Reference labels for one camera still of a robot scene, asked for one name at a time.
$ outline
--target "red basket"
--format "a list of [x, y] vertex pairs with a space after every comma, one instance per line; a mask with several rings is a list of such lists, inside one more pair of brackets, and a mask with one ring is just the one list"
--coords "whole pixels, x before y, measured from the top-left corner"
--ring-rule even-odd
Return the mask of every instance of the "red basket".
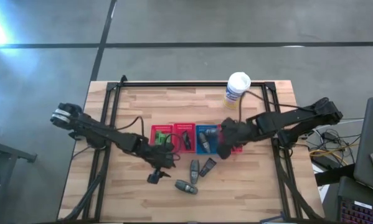
[[[224, 139], [223, 135], [222, 135], [222, 132], [219, 133], [219, 142], [222, 142]], [[240, 147], [233, 147], [232, 148], [232, 153], [233, 154], [237, 154], [237, 153], [241, 153], [243, 152], [243, 146], [240, 146]]]
[[[187, 150], [183, 141], [183, 132], [187, 131], [187, 135], [191, 140], [191, 149]], [[194, 123], [176, 123], [174, 124], [174, 133], [181, 137], [182, 141], [179, 142], [178, 137], [174, 137], [175, 150], [178, 149], [178, 145], [181, 144], [181, 153], [195, 153], [196, 152], [196, 124]]]
[[[172, 125], [152, 125], [150, 132], [150, 145], [154, 145], [156, 131], [161, 131], [163, 134], [172, 134]], [[169, 138], [171, 139], [171, 142], [175, 139], [174, 136], [170, 136]]]

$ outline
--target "concrete floor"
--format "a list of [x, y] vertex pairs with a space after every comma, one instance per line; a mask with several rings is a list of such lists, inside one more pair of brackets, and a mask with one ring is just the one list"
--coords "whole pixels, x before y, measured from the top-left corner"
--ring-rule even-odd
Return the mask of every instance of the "concrete floor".
[[[110, 0], [1, 0], [0, 43], [99, 43]], [[117, 42], [373, 41], [373, 0], [118, 0]], [[2, 223], [56, 219], [74, 141], [49, 122], [83, 105], [97, 49], [0, 49], [0, 142], [38, 154], [16, 165]], [[97, 80], [292, 80], [299, 105], [328, 96], [345, 118], [373, 96], [373, 47], [106, 49]], [[360, 133], [361, 123], [336, 127]]]

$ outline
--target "blue basket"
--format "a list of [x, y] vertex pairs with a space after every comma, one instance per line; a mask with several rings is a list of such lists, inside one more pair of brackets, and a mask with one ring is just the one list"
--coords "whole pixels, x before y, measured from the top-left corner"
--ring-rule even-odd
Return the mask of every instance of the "blue basket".
[[210, 153], [206, 153], [200, 144], [199, 133], [204, 132], [207, 129], [218, 128], [217, 125], [196, 125], [196, 154], [200, 155], [211, 155], [217, 154], [217, 148], [219, 145], [218, 137], [207, 137], [207, 141], [210, 144]]

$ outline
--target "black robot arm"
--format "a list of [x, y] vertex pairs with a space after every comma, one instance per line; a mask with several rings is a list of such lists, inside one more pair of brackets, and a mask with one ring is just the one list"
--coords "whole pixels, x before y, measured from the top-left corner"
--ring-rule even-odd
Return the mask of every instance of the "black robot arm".
[[[328, 98], [285, 113], [264, 112], [247, 118], [245, 123], [227, 118], [221, 124], [224, 140], [217, 153], [222, 159], [226, 159], [230, 156], [232, 147], [272, 138], [276, 134], [281, 147], [291, 147], [300, 135], [319, 125], [337, 124], [341, 118], [342, 113]], [[292, 124], [297, 125], [284, 129]]]
[[79, 136], [85, 137], [87, 143], [95, 149], [103, 149], [106, 142], [111, 141], [124, 153], [142, 158], [155, 168], [153, 174], [148, 177], [148, 182], [151, 184], [157, 184], [163, 176], [170, 177], [160, 171], [162, 167], [168, 169], [175, 167], [172, 152], [174, 146], [171, 143], [150, 146], [148, 138], [135, 133], [121, 133], [110, 128], [84, 113], [78, 105], [59, 104], [50, 121], [57, 127], [72, 130], [69, 136], [74, 139]]

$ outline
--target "wooden tabletop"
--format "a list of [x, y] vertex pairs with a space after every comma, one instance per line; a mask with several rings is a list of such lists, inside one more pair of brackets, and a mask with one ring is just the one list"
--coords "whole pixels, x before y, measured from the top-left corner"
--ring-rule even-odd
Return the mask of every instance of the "wooden tabletop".
[[[279, 102], [296, 105], [291, 82], [274, 82]], [[85, 112], [96, 120], [100, 120], [102, 113], [106, 84], [91, 82], [89, 88]], [[261, 89], [251, 87], [250, 90], [262, 96]], [[224, 93], [224, 87], [121, 88], [116, 127], [129, 124], [139, 115], [144, 119], [145, 135], [150, 136], [151, 125], [154, 124], [219, 124], [228, 116], [237, 119], [237, 110], [224, 108]], [[242, 119], [265, 111], [263, 101], [251, 95], [246, 95], [242, 106]], [[290, 109], [281, 108], [282, 112]], [[141, 125], [137, 122], [122, 131], [141, 133]], [[74, 153], [85, 146], [86, 142], [78, 142]], [[323, 217], [308, 152], [301, 146], [293, 150], [291, 160], [298, 190], [316, 213]], [[72, 161], [59, 218], [69, 214], [85, 193], [92, 157], [91, 149]], [[199, 178], [196, 185], [199, 193], [189, 195], [177, 190], [175, 180], [189, 181], [191, 160], [198, 159], [203, 166], [208, 157], [217, 161], [217, 165], [205, 177]], [[280, 214], [280, 193], [269, 140], [248, 143], [243, 147], [243, 153], [231, 155], [226, 160], [221, 160], [218, 155], [181, 154], [176, 168], [165, 170], [171, 178], [163, 177], [157, 185], [146, 181], [152, 171], [148, 163], [123, 154], [113, 145], [100, 221], [254, 222]], [[289, 192], [288, 198], [293, 214]], [[92, 203], [91, 209], [94, 211], [95, 203]]]

